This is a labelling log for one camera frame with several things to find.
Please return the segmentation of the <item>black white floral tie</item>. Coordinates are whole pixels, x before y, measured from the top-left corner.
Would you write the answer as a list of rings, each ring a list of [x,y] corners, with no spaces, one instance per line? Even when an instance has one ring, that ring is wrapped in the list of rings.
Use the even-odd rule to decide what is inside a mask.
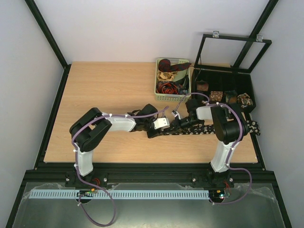
[[[248,127],[248,132],[260,135],[261,131],[259,129],[258,123],[256,121],[252,120],[246,120],[246,124]],[[215,129],[212,124],[203,125],[203,124],[197,124],[193,127],[185,128],[185,129],[172,129],[172,128],[166,128],[157,130],[156,136],[167,136],[167,135],[200,135],[200,134],[215,134]]]

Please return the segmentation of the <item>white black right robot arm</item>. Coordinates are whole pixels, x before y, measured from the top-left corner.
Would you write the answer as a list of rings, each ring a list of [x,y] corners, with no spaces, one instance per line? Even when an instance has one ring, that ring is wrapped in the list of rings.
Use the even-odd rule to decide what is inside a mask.
[[[207,174],[208,183],[218,186],[224,175],[230,169],[231,157],[234,150],[249,133],[248,125],[242,115],[238,104],[214,104],[207,103],[205,106],[194,109],[195,120],[211,120],[215,135],[218,139],[215,155],[210,162],[213,171]]]

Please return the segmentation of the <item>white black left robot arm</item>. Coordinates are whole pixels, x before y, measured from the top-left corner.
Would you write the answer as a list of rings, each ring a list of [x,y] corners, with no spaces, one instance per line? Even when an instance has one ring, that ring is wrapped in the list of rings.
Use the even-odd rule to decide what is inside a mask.
[[[93,171],[93,151],[108,132],[158,130],[170,125],[165,117],[169,107],[158,111],[147,104],[141,110],[126,114],[107,114],[93,107],[78,119],[69,129],[74,146],[77,173],[86,176]]]

